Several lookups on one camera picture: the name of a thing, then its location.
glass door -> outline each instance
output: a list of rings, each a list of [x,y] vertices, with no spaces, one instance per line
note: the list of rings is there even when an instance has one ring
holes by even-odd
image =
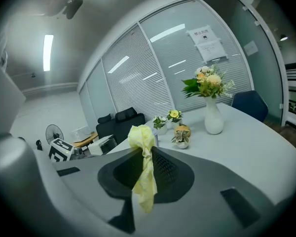
[[[239,0],[204,0],[230,27],[248,60],[255,90],[268,105],[267,120],[281,124],[283,87],[269,39],[253,14]]]

floor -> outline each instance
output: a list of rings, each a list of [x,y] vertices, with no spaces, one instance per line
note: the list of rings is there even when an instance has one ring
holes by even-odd
[[[281,127],[277,124],[273,124],[269,121],[265,121],[264,124],[272,128],[274,131],[282,135],[286,140],[288,140],[295,148],[296,148],[296,129],[285,125],[284,127]]]

small plant pot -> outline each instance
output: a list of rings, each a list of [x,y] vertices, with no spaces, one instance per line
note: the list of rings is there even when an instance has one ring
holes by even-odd
[[[158,130],[158,135],[164,135],[167,133],[167,130],[168,130],[167,125],[164,124],[163,127],[158,128],[157,130]]]
[[[178,127],[179,125],[182,125],[182,119],[179,120],[178,122],[171,122],[171,126],[172,128],[175,130],[176,127]]]
[[[181,149],[187,148],[189,146],[189,143],[186,142],[176,142],[176,144]]]

orange flower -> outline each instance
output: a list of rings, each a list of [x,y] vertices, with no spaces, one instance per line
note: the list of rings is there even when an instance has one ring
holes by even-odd
[[[196,79],[197,79],[197,80],[201,80],[201,81],[203,81],[203,80],[205,79],[205,76],[204,76],[203,73],[199,73],[199,74],[197,75]]]

small potted plant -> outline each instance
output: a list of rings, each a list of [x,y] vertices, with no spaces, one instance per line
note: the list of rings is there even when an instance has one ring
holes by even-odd
[[[172,119],[171,126],[173,129],[182,124],[182,117],[182,112],[177,110],[170,110],[167,116],[168,120]]]
[[[167,119],[165,117],[155,116],[153,118],[153,127],[158,130],[159,135],[166,134],[167,132]]]
[[[171,142],[176,143],[181,149],[187,148],[189,146],[188,130],[176,131],[176,135],[172,138]]]

